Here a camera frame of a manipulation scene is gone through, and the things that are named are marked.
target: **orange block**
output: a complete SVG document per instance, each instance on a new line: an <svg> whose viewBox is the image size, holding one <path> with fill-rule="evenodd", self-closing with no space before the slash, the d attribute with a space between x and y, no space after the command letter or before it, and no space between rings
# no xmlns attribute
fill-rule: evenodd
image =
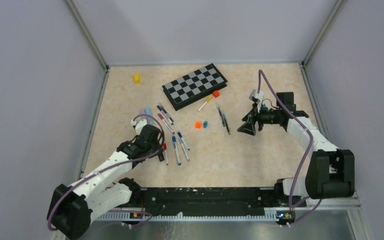
<svg viewBox="0 0 384 240"><path fill-rule="evenodd" d="M213 95L215 98L217 98L218 96L220 96L220 92L217 91L217 90L215 90L215 91L212 93L212 95Z"/></svg>

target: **chessboard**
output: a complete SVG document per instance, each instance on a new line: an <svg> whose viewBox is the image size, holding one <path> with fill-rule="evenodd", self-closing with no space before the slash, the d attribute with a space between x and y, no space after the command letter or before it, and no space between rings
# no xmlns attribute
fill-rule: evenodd
<svg viewBox="0 0 384 240"><path fill-rule="evenodd" d="M209 64L162 86L177 111L227 86L222 73Z"/></svg>

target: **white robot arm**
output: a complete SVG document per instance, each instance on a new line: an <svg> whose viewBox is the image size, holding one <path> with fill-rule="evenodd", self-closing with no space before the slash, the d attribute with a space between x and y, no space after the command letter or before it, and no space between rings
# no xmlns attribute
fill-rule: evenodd
<svg viewBox="0 0 384 240"><path fill-rule="evenodd" d="M305 128L292 118L278 102L277 107L271 109L261 106L262 97L259 95L264 95L264 93L251 94L250 99L254 102L253 108L242 119L245 123L237 129L238 132L255 136L255 123L258 123L258 131L263 129L264 124L279 124L298 140L303 149L306 149L310 143L307 130L313 136L307 155L310 158L308 171L305 179L298 178L293 191L294 195L310 196L312 199L351 197L354 194L353 153L350 150L339 149L329 142L312 124L304 111L296 110L293 92L278 92L276 95ZM293 178L282 180L285 195L290 194L292 182Z"/></svg>
<svg viewBox="0 0 384 240"><path fill-rule="evenodd" d="M87 176L68 187L61 184L55 189L47 219L71 240L81 237L102 214L129 202L131 189L122 183L109 187L113 181L152 153L156 153L160 161L164 160L162 144L158 139L158 136L163 137L161 130L147 124L146 119L132 121L132 126L136 131L134 140L121 143L109 158Z"/></svg>

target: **marble-pattern tabletop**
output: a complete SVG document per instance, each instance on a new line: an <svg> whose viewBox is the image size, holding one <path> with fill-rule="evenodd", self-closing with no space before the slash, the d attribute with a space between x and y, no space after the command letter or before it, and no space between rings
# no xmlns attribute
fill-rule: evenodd
<svg viewBox="0 0 384 240"><path fill-rule="evenodd" d="M174 119L174 130L180 131L189 144L191 160L186 161L180 148L182 165L176 164L172 134L162 125L169 165L154 157L120 178L134 178L142 187L272 187L277 179L292 178L304 150L291 135L279 125L264 125L256 136L239 133L237 128L252 108L248 97L258 86L259 69L263 69L275 91L294 92L297 110L306 111L316 125L299 65L216 64L228 80L227 87L219 91L220 96L211 99L200 112L197 109L206 98L175 111L161 86L203 66L111 67L85 173L99 166L120 143L134 137L131 119L141 109L150 107L152 115L159 120L156 106L161 102ZM140 74L140 83L134 82L136 73ZM276 104L264 81L261 90L265 98ZM225 111L231 135L222 126L216 104ZM208 121L208 127L196 129L196 121ZM307 158L301 176L305 176L308 164Z"/></svg>

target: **pen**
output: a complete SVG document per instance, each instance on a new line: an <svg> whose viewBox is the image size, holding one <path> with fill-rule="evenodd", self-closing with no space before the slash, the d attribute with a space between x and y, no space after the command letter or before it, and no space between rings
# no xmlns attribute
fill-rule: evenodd
<svg viewBox="0 0 384 240"><path fill-rule="evenodd" d="M170 125L166 122L166 120L164 120L164 117L163 115L161 115L160 113L158 113L158 117L162 120L162 122L167 126L168 130L170 130L170 132L172 134L175 134L175 132L173 131L172 127L170 127Z"/></svg>
<svg viewBox="0 0 384 240"><path fill-rule="evenodd" d="M176 137L172 136L171 139L173 139L173 146L174 146L174 152L176 153L177 165L180 166L180 165L182 165L182 163L180 162L178 145L176 144Z"/></svg>
<svg viewBox="0 0 384 240"><path fill-rule="evenodd" d="M184 156L186 157L186 161L189 162L191 159L189 158L188 152L186 151L185 145L183 144L183 141L180 137L179 137L179 142L180 142L181 149L183 149Z"/></svg>
<svg viewBox="0 0 384 240"><path fill-rule="evenodd" d="M186 143L185 139L183 138L182 134L181 134L179 131L177 132L177 135L179 135L181 141L184 143L184 145L186 146L186 148L187 148L188 150L191 150L191 148L190 148L189 145Z"/></svg>
<svg viewBox="0 0 384 240"><path fill-rule="evenodd" d="M171 125L173 125L173 122L172 122L172 120L169 118L169 116L163 111L163 109L160 107L160 106L156 106L156 108L162 113L162 114L164 114L164 116L167 118L167 120L168 120L168 122L171 124Z"/></svg>
<svg viewBox="0 0 384 240"><path fill-rule="evenodd" d="M203 104L200 108L198 108L198 112L201 111L201 109L203 109L203 107L204 107L210 100L211 100L211 96L209 96L209 97L206 99L206 101L204 102L204 104Z"/></svg>
<svg viewBox="0 0 384 240"><path fill-rule="evenodd" d="M167 145L164 143L164 158L165 158L165 165L169 165L169 158L167 157Z"/></svg>
<svg viewBox="0 0 384 240"><path fill-rule="evenodd" d="M225 121L223 120L222 111L220 110L220 107L217 106L218 114L220 115L221 123L223 124L223 127L226 127Z"/></svg>
<svg viewBox="0 0 384 240"><path fill-rule="evenodd" d="M173 123L175 122L172 118L172 116L170 116L170 114L166 111L166 109L164 108L164 106L161 104L161 102L158 103L158 105L161 107L162 111L164 112L164 114L167 116L167 118L172 122L171 125L173 125Z"/></svg>
<svg viewBox="0 0 384 240"><path fill-rule="evenodd" d="M226 119L226 115L225 115L225 112L223 111L223 120L224 120L224 123L226 124L226 129L227 129L227 134L231 134L231 131L229 130L229 126L228 126L228 120Z"/></svg>

